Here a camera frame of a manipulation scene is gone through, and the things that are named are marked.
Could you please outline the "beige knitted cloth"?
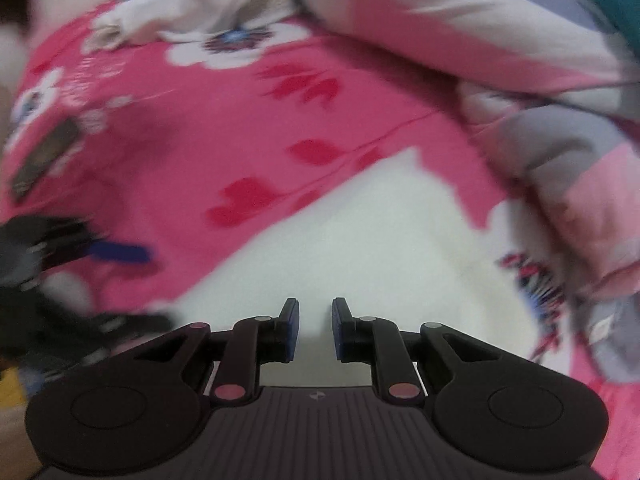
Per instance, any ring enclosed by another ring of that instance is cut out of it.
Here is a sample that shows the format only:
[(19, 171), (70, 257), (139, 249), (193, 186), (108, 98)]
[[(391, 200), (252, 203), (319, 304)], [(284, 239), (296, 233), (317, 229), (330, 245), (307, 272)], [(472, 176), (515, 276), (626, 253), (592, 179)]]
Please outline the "beige knitted cloth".
[(298, 4), (295, 0), (253, 0), (247, 24), (250, 27), (262, 27), (295, 15)]

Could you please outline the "black smartphone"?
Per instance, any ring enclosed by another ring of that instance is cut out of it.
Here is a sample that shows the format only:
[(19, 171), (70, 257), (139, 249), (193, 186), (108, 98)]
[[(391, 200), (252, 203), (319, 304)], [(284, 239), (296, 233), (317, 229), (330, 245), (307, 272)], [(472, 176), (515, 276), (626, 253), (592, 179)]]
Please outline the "black smartphone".
[(81, 131), (73, 117), (59, 122), (28, 153), (22, 166), (13, 175), (10, 181), (12, 200), (18, 204), (24, 202), (35, 185), (80, 138)]

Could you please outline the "pink floral bed sheet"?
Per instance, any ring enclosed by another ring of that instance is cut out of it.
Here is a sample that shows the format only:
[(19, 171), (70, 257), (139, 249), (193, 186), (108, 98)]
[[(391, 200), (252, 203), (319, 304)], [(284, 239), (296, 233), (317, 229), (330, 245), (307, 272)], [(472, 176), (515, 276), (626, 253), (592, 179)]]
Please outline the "pink floral bed sheet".
[(11, 179), (59, 122), (79, 142), (1, 214), (87, 219), (149, 249), (148, 264), (85, 258), (44, 288), (90, 313), (172, 311), (254, 237), (403, 151), (450, 185), (474, 228), (521, 202), (516, 246), (498, 261), (532, 310), (530, 356), (597, 390), (610, 430), (596, 459), (609, 479), (639, 474), (639, 389), (592, 367), (563, 298), (561, 253), (524, 188), (497, 177), (458, 115), (454, 82), (386, 52), (289, 20), (211, 44), (82, 50), (89, 22), (61, 28), (34, 53), (11, 114), (2, 176)]

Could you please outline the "white crumpled garment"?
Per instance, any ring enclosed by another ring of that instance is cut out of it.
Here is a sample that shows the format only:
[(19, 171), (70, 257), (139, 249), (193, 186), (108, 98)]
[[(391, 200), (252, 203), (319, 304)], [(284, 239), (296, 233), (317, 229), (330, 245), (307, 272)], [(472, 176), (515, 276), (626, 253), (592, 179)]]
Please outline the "white crumpled garment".
[(253, 0), (126, 0), (91, 22), (93, 50), (157, 40), (194, 42), (235, 28)]

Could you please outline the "cream deer sweater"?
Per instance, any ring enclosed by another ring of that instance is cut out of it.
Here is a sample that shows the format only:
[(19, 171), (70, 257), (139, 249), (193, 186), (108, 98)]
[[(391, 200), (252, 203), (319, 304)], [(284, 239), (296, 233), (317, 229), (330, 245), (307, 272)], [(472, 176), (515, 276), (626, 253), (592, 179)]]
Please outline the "cream deer sweater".
[(514, 281), (498, 266), (516, 246), (506, 200), (474, 228), (450, 185), (407, 150), (329, 192), (254, 237), (177, 300), (184, 322), (226, 330), (255, 314), (300, 304), (295, 358), (269, 364), (262, 380), (280, 386), (364, 385), (361, 364), (337, 362), (331, 304), (378, 316), (404, 330), (441, 322), (530, 356), (538, 327)]

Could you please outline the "pink patterned duvet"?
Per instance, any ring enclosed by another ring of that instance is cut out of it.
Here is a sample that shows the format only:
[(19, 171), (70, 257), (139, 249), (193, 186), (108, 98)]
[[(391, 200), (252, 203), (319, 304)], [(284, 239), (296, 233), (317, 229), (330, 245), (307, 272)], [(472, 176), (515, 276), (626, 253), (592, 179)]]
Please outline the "pink patterned duvet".
[(303, 0), (334, 32), (456, 77), (472, 138), (565, 244), (598, 371), (639, 378), (639, 61), (591, 0)]

